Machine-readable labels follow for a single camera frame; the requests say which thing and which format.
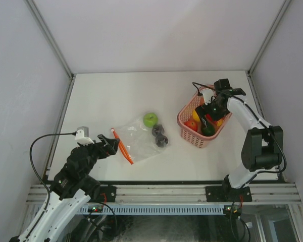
white wall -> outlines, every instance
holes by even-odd
[[[74,73],[248,70],[284,0],[35,0]]]
[[[303,202],[303,0],[293,1],[254,73],[268,120],[284,129],[286,176]]]
[[[0,241],[16,235],[30,185],[32,141],[52,132],[68,77],[22,0],[0,0]],[[51,140],[38,142],[42,173]]]

white table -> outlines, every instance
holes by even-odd
[[[196,89],[191,82],[212,84],[228,78],[233,88],[242,88],[256,108],[245,71],[147,72],[77,74],[61,133],[88,126],[92,139],[98,134],[113,138],[112,127],[130,122],[153,110],[162,120],[170,146],[160,155],[134,165],[119,151],[98,160],[90,176],[100,181],[201,181],[222,180],[239,164],[245,132],[232,116],[219,136],[199,149],[180,137],[176,116]],[[60,136],[49,180],[60,171],[77,144],[73,136]],[[274,180],[275,174],[256,179]]]

plastic basket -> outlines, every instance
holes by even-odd
[[[184,123],[191,118],[193,110],[195,110],[198,106],[202,105],[203,103],[204,103],[203,96],[198,96],[196,92],[195,95],[192,97],[192,99],[189,101],[189,103],[185,105],[177,115],[177,124],[181,128],[181,137],[198,148],[206,147],[211,140],[215,139],[219,135],[225,124],[228,122],[229,118],[231,117],[231,113],[225,116],[222,125],[219,127],[219,129],[214,135],[208,137],[203,136],[198,132],[190,129],[186,125],[184,125]]]

clear plastic bag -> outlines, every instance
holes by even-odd
[[[159,118],[157,124],[150,128],[144,124],[143,120],[144,114],[126,125],[114,128],[133,162],[158,155],[169,144]]]

green apple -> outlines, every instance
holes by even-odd
[[[143,124],[148,128],[152,128],[158,122],[158,117],[153,112],[146,113],[143,117]]]

